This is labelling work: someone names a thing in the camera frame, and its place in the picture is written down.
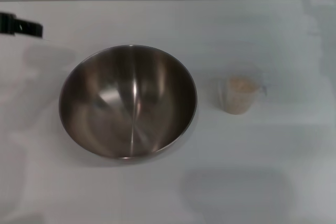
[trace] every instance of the stainless steel bowl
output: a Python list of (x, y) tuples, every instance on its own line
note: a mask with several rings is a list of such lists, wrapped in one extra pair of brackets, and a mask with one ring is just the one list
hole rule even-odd
[(70, 137), (109, 158), (163, 150), (186, 131), (196, 106), (187, 69), (166, 52), (136, 45), (108, 48), (81, 62), (59, 99)]

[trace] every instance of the metal bowl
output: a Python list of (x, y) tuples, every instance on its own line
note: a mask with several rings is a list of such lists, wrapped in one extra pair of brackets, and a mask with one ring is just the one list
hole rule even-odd
[(81, 62), (59, 99), (62, 124), (86, 150), (109, 158), (145, 157), (174, 143), (197, 106), (193, 78), (152, 47), (117, 46)]

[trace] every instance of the bowl rim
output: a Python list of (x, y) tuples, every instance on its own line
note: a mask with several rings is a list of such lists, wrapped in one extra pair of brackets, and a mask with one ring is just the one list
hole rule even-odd
[[(192, 84), (193, 84), (193, 88), (194, 88), (194, 95), (195, 95), (195, 108), (194, 108), (194, 111), (193, 111), (193, 114), (188, 122), (188, 125), (185, 127), (185, 129), (179, 134), (179, 136), (177, 138), (175, 138), (173, 141), (171, 141), (169, 144), (165, 145), (164, 147), (158, 149), (157, 151), (155, 152), (152, 152), (150, 154), (146, 154), (146, 155), (140, 155), (140, 156), (134, 156), (134, 157), (117, 157), (117, 156), (108, 156), (108, 155), (100, 155), (100, 154), (97, 154), (95, 152), (92, 152), (86, 148), (84, 148), (82, 145), (80, 145), (75, 139), (72, 138), (72, 136), (69, 134), (69, 132), (67, 131), (67, 128), (65, 127), (65, 124), (64, 124), (64, 121), (62, 119), (62, 115), (61, 115), (61, 101), (62, 101), (62, 95), (64, 93), (64, 88), (65, 88), (65, 85), (66, 83), (68, 82), (68, 80), (70, 79), (70, 77), (72, 76), (72, 74), (76, 71), (76, 69), (78, 69), (80, 67), (80, 65), (82, 65), (85, 61), (89, 60), (90, 58), (93, 58), (95, 57), (96, 55), (98, 54), (101, 54), (105, 51), (109, 51), (109, 50), (112, 50), (112, 49), (117, 49), (117, 48), (122, 48), (122, 47), (140, 47), (140, 48), (147, 48), (147, 49), (151, 49), (151, 50), (155, 50), (155, 51), (159, 51), (159, 52), (162, 52), (164, 53), (165, 55), (171, 57), (173, 60), (175, 60), (177, 63), (180, 64), (180, 66), (183, 67), (183, 69), (186, 71), (186, 73), (188, 74), (188, 76), (190, 77), (191, 81), (192, 81)], [(113, 159), (113, 160), (119, 160), (119, 161), (127, 161), (127, 160), (136, 160), (136, 159), (145, 159), (145, 158), (149, 158), (149, 157), (153, 157), (153, 156), (156, 156), (157, 154), (163, 152), (164, 150), (166, 150), (167, 148), (169, 148), (170, 146), (172, 146), (175, 142), (177, 142), (177, 140), (179, 140), (183, 134), (187, 131), (187, 129), (189, 128), (189, 126), (191, 125), (191, 123), (193, 122), (194, 120), (194, 117), (195, 117), (195, 114), (196, 114), (196, 110), (197, 110), (197, 107), (198, 107), (198, 97), (197, 97), (197, 88), (196, 88), (196, 84), (195, 84), (195, 81), (192, 77), (192, 75), (190, 74), (190, 72), (188, 71), (188, 69), (184, 66), (184, 64), (182, 62), (180, 62), (176, 57), (172, 56), (171, 54), (161, 50), (161, 49), (158, 49), (158, 48), (155, 48), (155, 47), (150, 47), (150, 46), (144, 46), (144, 45), (136, 45), (136, 44), (126, 44), (126, 45), (119, 45), (119, 46), (113, 46), (113, 47), (109, 47), (109, 48), (106, 48), (106, 49), (103, 49), (101, 51), (98, 51), (98, 52), (95, 52), (94, 54), (90, 55), (89, 57), (85, 58), (84, 60), (82, 60), (80, 63), (78, 63), (69, 73), (69, 75), (66, 77), (66, 79), (64, 80), (63, 82), (63, 85), (62, 85), (62, 88), (61, 88), (61, 91), (60, 91), (60, 95), (59, 95), (59, 98), (58, 98), (58, 115), (59, 115), (59, 118), (61, 120), (61, 123), (62, 123), (62, 126), (63, 126), (63, 129), (66, 131), (67, 135), (76, 143), (78, 144), (81, 148), (83, 148), (84, 150), (88, 151), (88, 152), (91, 152), (97, 156), (100, 156), (100, 157), (104, 157), (104, 158), (108, 158), (108, 159)]]

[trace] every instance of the clear cup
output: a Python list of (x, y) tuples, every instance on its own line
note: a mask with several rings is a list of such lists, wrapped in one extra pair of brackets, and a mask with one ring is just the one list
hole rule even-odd
[(263, 73), (254, 65), (239, 63), (227, 67), (226, 77), (220, 82), (222, 108), (233, 115), (247, 112), (263, 87)]

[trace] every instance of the black object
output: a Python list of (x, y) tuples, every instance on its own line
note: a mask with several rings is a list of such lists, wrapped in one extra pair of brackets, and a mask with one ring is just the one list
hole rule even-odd
[(0, 13), (0, 34), (25, 34), (42, 38), (43, 26), (39, 23), (17, 19), (16, 15)]

